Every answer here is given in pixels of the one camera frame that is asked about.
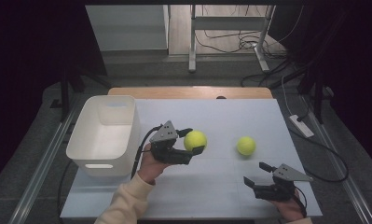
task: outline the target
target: sleeve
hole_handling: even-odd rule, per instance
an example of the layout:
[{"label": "sleeve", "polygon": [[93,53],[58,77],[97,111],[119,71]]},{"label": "sleeve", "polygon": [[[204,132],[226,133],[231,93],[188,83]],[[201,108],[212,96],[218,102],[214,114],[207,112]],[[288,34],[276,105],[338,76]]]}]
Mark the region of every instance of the sleeve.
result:
[{"label": "sleeve", "polygon": [[305,217],[297,221],[287,222],[287,224],[311,224],[310,217]]},{"label": "sleeve", "polygon": [[110,206],[96,219],[95,224],[136,223],[147,209],[147,195],[153,188],[136,173],[130,182],[118,187]]}]

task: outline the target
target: white plastic basket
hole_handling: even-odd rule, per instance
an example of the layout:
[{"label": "white plastic basket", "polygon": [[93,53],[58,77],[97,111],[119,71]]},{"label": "white plastic basket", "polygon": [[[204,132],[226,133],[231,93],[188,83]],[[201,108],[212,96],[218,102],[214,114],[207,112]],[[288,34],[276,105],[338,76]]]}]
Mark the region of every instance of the white plastic basket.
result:
[{"label": "white plastic basket", "polygon": [[128,175],[139,137],[133,97],[93,96],[81,110],[66,155],[88,175]]}]

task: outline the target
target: hand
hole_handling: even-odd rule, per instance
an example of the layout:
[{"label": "hand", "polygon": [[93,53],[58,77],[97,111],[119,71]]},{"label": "hand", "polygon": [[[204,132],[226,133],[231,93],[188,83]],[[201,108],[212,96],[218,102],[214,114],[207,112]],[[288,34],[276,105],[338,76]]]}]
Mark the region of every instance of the hand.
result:
[{"label": "hand", "polygon": [[172,164],[162,163],[156,161],[153,157],[153,154],[149,151],[151,144],[145,145],[145,149],[142,156],[142,163],[137,174],[144,180],[144,182],[155,185],[155,179],[159,177],[165,168],[171,166]]},{"label": "hand", "polygon": [[[297,196],[297,198],[299,198],[299,194],[297,190],[295,191],[295,195]],[[282,217],[287,222],[297,221],[297,220],[304,218],[301,212],[301,208],[296,203],[296,201],[294,201],[294,199],[290,199],[286,202],[277,202],[277,201],[269,201],[269,202],[273,203],[276,206],[276,208],[278,208]]]}]

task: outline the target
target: yellow tennis ball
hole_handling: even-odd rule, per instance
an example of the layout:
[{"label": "yellow tennis ball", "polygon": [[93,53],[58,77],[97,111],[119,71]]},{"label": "yellow tennis ball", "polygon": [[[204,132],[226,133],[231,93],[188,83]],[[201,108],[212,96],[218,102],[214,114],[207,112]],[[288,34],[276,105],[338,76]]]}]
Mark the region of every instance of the yellow tennis ball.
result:
[{"label": "yellow tennis ball", "polygon": [[238,140],[236,147],[243,156],[250,156],[255,152],[255,140],[244,136]]},{"label": "yellow tennis ball", "polygon": [[194,147],[203,147],[206,148],[208,140],[206,135],[201,131],[191,131],[189,132],[184,140],[184,145],[187,151],[192,151]]}]

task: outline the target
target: white table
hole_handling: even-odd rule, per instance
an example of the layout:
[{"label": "white table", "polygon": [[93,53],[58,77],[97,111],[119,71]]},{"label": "white table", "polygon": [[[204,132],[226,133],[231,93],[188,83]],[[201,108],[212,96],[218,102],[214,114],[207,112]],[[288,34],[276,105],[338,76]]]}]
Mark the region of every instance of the white table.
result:
[{"label": "white table", "polygon": [[[255,198],[243,177],[258,185],[273,183],[272,174],[258,168],[263,161],[282,163],[304,172],[275,99],[136,100],[142,125],[140,139],[153,127],[171,120],[174,128],[205,132],[208,146],[189,165],[169,167],[149,195],[145,219],[273,218],[276,208]],[[237,140],[251,136],[256,151],[244,158]],[[175,148],[183,149],[183,139]],[[91,177],[78,170],[61,217],[95,219],[110,204],[117,186],[130,177]],[[310,183],[296,182],[308,200],[308,216],[321,216]]]}]

